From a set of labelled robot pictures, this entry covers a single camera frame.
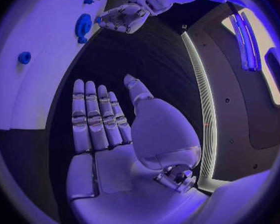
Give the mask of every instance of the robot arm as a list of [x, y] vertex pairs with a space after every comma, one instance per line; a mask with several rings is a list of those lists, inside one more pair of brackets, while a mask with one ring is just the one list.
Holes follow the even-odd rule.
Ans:
[[100, 27], [131, 34], [145, 23], [149, 15], [159, 15], [169, 10], [174, 3], [183, 4], [192, 1], [194, 0], [128, 0], [128, 3], [101, 14], [98, 22]]

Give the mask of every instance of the robotic hand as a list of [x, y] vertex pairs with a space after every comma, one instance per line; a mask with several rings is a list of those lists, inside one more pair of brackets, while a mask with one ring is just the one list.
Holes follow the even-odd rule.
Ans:
[[128, 0], [128, 3], [101, 14], [99, 26], [128, 34], [137, 31], [148, 16], [156, 16], [169, 10], [174, 3], [194, 0]]
[[154, 98], [140, 80], [126, 75], [124, 84], [135, 106], [132, 128], [113, 92], [105, 86], [96, 92], [92, 81], [74, 84], [77, 155], [68, 170], [68, 200], [81, 223], [172, 223], [181, 210], [188, 214], [206, 199], [193, 188], [198, 137], [176, 108]]

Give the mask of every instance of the curved light strip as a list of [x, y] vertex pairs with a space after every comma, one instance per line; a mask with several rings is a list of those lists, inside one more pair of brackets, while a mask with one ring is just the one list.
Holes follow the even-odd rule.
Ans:
[[203, 152], [200, 176], [212, 178], [217, 155], [217, 121], [212, 91], [198, 52], [189, 35], [181, 35], [195, 72], [203, 117]]
[[[240, 10], [239, 13], [240, 12], [244, 12], [247, 15], [247, 19], [249, 20], [249, 23], [254, 31], [260, 51], [263, 76], [268, 85], [273, 102], [275, 103], [275, 105], [280, 106], [280, 91], [265, 61], [265, 54], [271, 47], [275, 47], [275, 44], [264, 25], [251, 10], [244, 8]], [[235, 34], [235, 31], [228, 17], [222, 21], [222, 24], [233, 34]]]

